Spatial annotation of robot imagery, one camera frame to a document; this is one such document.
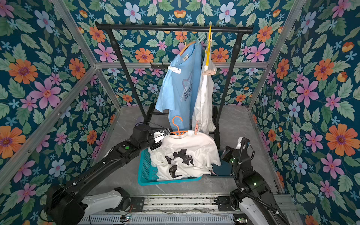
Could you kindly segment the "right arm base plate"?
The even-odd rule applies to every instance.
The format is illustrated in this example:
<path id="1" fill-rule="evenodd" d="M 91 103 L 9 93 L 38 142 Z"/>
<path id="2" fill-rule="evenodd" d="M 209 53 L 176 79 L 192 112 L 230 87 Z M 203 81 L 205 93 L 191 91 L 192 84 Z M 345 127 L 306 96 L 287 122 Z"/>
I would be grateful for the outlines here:
<path id="1" fill-rule="evenodd" d="M 218 196 L 214 203 L 216 203 L 218 207 L 218 211 L 220 212 L 240 212 L 239 208 L 233 207 L 230 203 L 229 196 Z"/>

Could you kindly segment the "white t-shirt black print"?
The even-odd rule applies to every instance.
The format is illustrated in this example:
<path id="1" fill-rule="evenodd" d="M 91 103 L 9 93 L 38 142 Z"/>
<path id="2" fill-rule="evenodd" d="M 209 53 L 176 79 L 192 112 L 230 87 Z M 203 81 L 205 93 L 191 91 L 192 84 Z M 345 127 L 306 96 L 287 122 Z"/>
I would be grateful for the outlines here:
<path id="1" fill-rule="evenodd" d="M 196 103 L 192 116 L 192 128 L 195 129 L 196 121 L 199 121 L 199 132 L 208 135 L 216 130 L 212 119 L 212 95 L 214 82 L 212 76 L 204 76 L 202 72 L 208 69 L 217 69 L 214 63 L 209 62 L 209 66 L 205 65 L 205 57 L 202 64 L 200 75 L 200 84 L 197 91 Z"/>

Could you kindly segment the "mint green clothespin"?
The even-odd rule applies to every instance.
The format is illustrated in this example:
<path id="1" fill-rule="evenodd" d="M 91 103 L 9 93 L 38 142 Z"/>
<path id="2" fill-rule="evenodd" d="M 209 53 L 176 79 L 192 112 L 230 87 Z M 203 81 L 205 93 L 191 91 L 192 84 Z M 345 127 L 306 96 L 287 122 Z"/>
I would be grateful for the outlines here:
<path id="1" fill-rule="evenodd" d="M 202 42 L 206 38 L 206 33 L 202 33 L 199 35 L 199 37 L 196 39 L 196 42 Z"/>

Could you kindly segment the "light blue garment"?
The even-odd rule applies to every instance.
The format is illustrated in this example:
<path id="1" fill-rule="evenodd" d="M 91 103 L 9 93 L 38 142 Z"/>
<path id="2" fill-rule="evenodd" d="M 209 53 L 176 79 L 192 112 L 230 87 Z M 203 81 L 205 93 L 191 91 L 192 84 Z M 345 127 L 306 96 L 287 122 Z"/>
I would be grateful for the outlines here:
<path id="1" fill-rule="evenodd" d="M 190 118 L 194 112 L 200 84 L 202 53 L 201 43 L 196 42 L 182 56 L 175 56 L 170 66 L 180 68 L 181 73 L 168 70 L 163 80 L 155 109 L 160 112 L 168 111 L 168 119 L 173 131 L 177 130 L 172 124 L 175 116 L 183 119 L 183 122 L 178 118 L 174 120 L 181 130 L 190 130 Z"/>

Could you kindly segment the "tan orange plastic hanger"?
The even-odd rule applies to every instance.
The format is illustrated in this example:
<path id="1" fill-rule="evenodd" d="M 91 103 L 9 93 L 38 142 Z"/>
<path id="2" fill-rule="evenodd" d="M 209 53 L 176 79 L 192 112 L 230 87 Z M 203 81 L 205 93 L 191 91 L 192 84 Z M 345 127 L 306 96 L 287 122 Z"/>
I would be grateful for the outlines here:
<path id="1" fill-rule="evenodd" d="M 183 32 L 184 32 L 184 25 L 182 26 L 182 30 L 181 30 L 181 35 L 183 34 Z M 182 56 L 183 55 L 183 53 L 191 46 L 191 45 L 193 45 L 193 44 L 195 44 L 197 41 L 192 41 L 192 42 L 190 42 L 189 44 L 187 44 L 186 43 L 186 40 L 184 40 L 184 48 L 179 52 L 179 54 L 178 55 L 180 55 L 180 56 Z"/>

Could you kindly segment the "pink clothespin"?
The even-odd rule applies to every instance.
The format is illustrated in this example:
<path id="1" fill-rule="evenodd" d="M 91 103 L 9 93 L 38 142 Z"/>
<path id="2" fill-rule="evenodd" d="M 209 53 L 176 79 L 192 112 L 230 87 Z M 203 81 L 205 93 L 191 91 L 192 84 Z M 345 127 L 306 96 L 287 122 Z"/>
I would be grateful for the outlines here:
<path id="1" fill-rule="evenodd" d="M 194 130 L 194 135 L 197 135 L 199 133 L 199 121 L 196 121 L 196 125 L 195 125 L 195 130 Z"/>
<path id="2" fill-rule="evenodd" d="M 217 69 L 208 69 L 202 72 L 204 76 L 213 76 L 216 74 Z"/>

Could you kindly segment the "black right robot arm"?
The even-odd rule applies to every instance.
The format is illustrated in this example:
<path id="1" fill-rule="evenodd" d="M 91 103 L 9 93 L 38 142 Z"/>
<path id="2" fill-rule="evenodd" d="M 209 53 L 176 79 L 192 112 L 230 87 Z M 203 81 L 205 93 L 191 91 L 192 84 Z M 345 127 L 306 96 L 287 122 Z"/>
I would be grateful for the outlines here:
<path id="1" fill-rule="evenodd" d="M 276 203 L 270 186 L 252 166 L 252 155 L 248 154 L 250 140 L 238 139 L 235 148 L 226 146 L 221 159 L 231 166 L 232 177 L 237 188 L 230 192 L 231 208 L 242 212 L 253 225 L 288 225 L 287 217 Z"/>

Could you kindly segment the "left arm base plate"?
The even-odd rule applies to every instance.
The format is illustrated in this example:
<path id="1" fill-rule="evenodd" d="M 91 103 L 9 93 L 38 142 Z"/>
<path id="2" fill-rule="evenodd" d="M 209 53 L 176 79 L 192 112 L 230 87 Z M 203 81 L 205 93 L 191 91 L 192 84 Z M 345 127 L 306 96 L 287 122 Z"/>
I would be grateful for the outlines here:
<path id="1" fill-rule="evenodd" d="M 144 201 L 144 197 L 129 197 L 122 200 L 119 206 L 114 209 L 106 209 L 105 212 L 142 212 Z"/>

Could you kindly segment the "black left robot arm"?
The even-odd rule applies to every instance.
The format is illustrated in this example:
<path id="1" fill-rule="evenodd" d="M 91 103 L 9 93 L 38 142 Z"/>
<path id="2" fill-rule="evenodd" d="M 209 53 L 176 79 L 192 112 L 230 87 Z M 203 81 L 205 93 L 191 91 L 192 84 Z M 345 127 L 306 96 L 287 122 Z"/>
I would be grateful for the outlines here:
<path id="1" fill-rule="evenodd" d="M 108 154 L 93 167 L 65 185 L 52 185 L 47 191 L 44 212 L 57 225 L 76 225 L 83 218 L 105 209 L 126 210 L 129 195 L 121 188 L 108 193 L 89 196 L 109 175 L 137 157 L 141 151 L 156 149 L 161 140 L 170 134 L 169 129 L 153 132 L 146 124 L 136 125 L 129 139 L 111 148 Z"/>

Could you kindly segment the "yellow plastic hanger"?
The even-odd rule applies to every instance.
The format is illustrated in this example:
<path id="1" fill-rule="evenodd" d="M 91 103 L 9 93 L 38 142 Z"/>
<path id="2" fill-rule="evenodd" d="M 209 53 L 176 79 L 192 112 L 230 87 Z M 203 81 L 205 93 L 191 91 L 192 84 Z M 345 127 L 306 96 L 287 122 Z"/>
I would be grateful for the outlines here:
<path id="1" fill-rule="evenodd" d="M 211 50 L 212 50 L 212 26 L 210 25 L 209 27 L 209 32 L 208 32 L 208 39 L 207 39 L 207 48 L 205 51 L 205 65 L 208 67 L 209 66 L 209 62 L 210 62 L 210 57 L 211 57 Z"/>

